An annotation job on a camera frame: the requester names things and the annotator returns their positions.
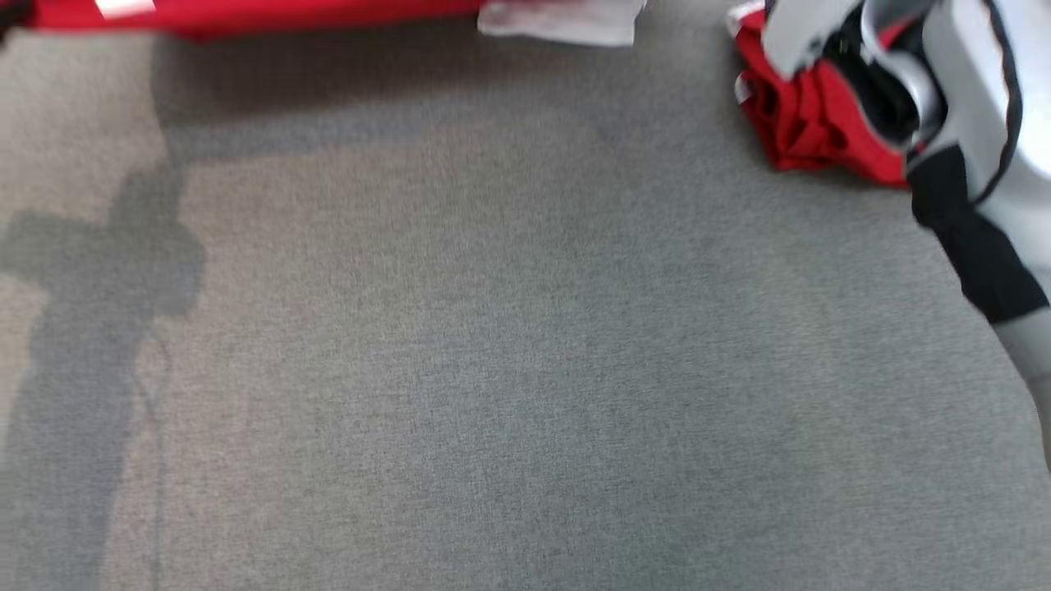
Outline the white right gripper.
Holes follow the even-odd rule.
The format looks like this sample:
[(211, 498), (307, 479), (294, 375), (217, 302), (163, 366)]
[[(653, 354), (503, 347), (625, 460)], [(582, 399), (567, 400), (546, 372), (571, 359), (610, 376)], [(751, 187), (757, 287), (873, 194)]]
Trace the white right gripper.
[(791, 79), (819, 59), (863, 0), (767, 0), (761, 44), (778, 78)]

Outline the plain red white-trimmed garment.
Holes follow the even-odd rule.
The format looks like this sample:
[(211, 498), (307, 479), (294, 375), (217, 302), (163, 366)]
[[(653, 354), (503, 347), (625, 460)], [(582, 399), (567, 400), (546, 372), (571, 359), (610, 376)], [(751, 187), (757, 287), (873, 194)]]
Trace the plain red white-trimmed garment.
[(761, 33), (767, 0), (726, 15), (743, 57), (733, 86), (767, 157), (781, 171), (841, 166), (881, 185), (903, 188), (904, 152), (919, 137), (930, 89), (907, 30), (922, 25), (936, 0), (863, 0), (819, 59), (791, 79), (767, 63)]

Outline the red jersey with lettering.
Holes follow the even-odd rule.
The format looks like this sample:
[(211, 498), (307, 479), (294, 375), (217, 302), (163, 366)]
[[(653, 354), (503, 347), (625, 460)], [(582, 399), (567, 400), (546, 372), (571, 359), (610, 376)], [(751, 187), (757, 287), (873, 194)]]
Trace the red jersey with lettering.
[(30, 0), (30, 22), (0, 30), (162, 30), (212, 39), (267, 30), (369, 27), (477, 14), (496, 2), (575, 11), (585, 0)]

